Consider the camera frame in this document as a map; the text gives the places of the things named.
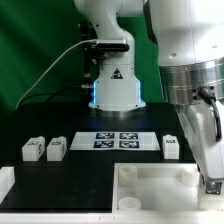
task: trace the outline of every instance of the white box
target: white box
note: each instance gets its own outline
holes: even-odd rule
[[[179,159],[180,146],[177,137],[163,136],[163,155],[164,159]]]
[[[47,147],[47,161],[62,161],[67,151],[65,137],[53,138]]]
[[[45,138],[31,138],[22,148],[23,161],[38,161],[45,151]]]

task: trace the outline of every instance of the white block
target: white block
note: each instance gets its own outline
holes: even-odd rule
[[[47,147],[47,161],[62,161],[67,151],[65,137],[53,138]]]
[[[177,137],[163,136],[163,154],[165,159],[179,159],[180,146]]]
[[[38,161],[45,151],[45,138],[31,138],[22,148],[23,161]]]
[[[0,204],[15,183],[14,167],[3,167],[0,170]]]

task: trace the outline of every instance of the green wall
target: green wall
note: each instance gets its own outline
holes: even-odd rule
[[[83,19],[73,0],[0,1],[0,120],[64,50],[80,41],[77,24]],[[136,38],[136,76],[144,84],[144,100],[162,101],[157,47],[147,39],[144,18],[119,18],[119,23]],[[74,51],[31,94],[78,85],[82,74],[82,56]]]

